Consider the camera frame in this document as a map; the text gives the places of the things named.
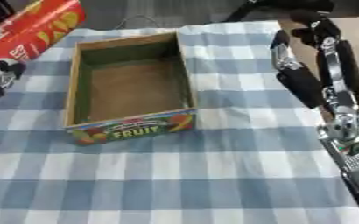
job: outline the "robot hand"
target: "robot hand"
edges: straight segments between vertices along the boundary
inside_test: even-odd
[[[319,140],[359,192],[359,69],[351,45],[327,17],[296,11],[292,20],[306,26],[293,36],[318,50],[320,80],[289,55],[289,37],[279,31],[271,45],[278,80],[310,109],[324,106],[333,120],[318,127]]]

